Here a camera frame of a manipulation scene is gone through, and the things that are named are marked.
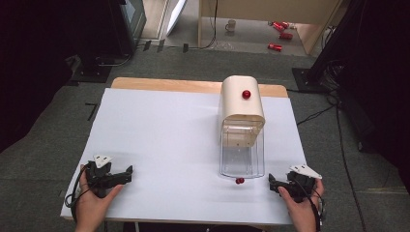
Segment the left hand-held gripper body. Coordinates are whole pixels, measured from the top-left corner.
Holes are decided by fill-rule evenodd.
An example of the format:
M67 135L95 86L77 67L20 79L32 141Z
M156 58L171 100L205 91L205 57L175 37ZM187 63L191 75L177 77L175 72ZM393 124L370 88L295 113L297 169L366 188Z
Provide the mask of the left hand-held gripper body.
M87 163L87 184L99 198L106 197L106 191L112 189L110 181L115 178L115 174L110 173L111 160L112 157L95 155Z

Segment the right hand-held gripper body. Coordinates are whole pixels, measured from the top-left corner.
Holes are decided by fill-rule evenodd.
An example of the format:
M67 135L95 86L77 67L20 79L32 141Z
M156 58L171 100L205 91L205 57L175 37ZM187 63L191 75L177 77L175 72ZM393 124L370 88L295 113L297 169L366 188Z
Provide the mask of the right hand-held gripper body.
M311 195L315 181L322 179L322 176L306 164L293 165L289 169L287 180L290 189L288 192L295 202L300 203Z

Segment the clear drawer with red knob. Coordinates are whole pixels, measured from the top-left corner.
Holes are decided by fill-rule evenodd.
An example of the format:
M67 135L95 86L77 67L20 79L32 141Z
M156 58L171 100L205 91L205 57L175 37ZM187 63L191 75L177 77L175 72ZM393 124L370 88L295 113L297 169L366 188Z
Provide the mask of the clear drawer with red knob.
M240 185L265 175L264 130L227 126L220 133L220 175Z

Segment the person's right hand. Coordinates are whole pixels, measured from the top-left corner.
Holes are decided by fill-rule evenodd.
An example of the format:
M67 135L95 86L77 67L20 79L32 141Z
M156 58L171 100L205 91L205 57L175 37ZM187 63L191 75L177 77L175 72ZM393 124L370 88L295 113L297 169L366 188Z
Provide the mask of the person's right hand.
M288 215L290 215L293 225L296 227L316 228L316 213L313 211L311 204L314 204L316 209L319 209L319 197L324 193L324 186L320 179L317 179L315 184L316 188L312 192L310 199L305 199L301 203L296 203L287 189L283 187L278 188L279 194L286 204Z

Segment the person's left hand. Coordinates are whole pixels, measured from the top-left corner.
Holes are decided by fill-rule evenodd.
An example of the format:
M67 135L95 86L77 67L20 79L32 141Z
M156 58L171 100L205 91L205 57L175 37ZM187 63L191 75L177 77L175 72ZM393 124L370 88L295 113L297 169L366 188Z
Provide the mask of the person's left hand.
M76 227L98 228L103 223L111 202L124 186L118 185L106 197L99 198L90 190L85 173L81 174L79 182L82 195L76 202Z

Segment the white sheet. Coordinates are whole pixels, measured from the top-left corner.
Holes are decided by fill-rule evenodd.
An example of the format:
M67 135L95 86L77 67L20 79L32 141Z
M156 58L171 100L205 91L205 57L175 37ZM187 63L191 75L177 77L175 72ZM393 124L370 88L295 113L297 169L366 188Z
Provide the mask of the white sheet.
M112 202L113 220L287 224L267 177L241 185L220 175L217 94L108 88L81 157L110 156L133 169Z

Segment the black stand base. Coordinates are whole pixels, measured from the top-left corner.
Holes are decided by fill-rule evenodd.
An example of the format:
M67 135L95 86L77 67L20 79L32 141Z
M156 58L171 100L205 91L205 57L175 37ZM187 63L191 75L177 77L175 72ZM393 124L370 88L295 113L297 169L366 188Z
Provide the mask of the black stand base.
M106 83L111 68L100 64L94 56L78 55L79 64L76 66L71 81L88 83Z

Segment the black metal stand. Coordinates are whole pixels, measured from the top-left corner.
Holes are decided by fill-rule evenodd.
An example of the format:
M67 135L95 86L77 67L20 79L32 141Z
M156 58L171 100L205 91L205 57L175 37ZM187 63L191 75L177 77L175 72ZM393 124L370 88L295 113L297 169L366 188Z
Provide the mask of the black metal stand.
M360 38L360 29L367 0L350 0L334 34L309 69L293 68L292 73L300 93L326 93L325 70L336 64L345 64L354 54Z

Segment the dark curtain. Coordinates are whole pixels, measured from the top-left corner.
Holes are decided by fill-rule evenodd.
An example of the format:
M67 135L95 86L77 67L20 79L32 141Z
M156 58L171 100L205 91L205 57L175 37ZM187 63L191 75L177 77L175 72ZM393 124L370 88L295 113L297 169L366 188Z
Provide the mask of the dark curtain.
M393 164L410 193L410 0L352 0L337 79L370 122L364 141Z
M97 0L0 0L0 153L23 138L72 77L75 29Z

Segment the black monitor cabinet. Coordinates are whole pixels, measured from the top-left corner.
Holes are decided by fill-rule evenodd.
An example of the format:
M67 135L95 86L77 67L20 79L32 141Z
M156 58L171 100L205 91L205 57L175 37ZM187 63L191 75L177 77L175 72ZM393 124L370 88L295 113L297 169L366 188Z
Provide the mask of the black monitor cabinet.
M142 0L109 0L114 35L121 55L132 55L146 24Z

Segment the white leaning board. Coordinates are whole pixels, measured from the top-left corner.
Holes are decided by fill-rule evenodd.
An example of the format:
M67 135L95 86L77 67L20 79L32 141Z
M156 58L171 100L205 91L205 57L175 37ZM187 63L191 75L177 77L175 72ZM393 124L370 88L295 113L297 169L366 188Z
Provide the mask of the white leaning board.
M168 25L167 25L167 31L172 31L174 26L176 25L182 11L186 7L188 0L179 0L176 6L174 7Z

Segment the light wooden desk frame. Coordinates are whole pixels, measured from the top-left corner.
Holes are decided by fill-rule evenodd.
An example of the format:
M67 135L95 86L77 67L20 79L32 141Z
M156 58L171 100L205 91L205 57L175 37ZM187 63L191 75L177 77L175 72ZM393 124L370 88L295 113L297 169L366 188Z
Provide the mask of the light wooden desk frame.
M295 23L306 54L311 54L329 25L338 25L348 0L199 0L198 44L202 18L285 21Z

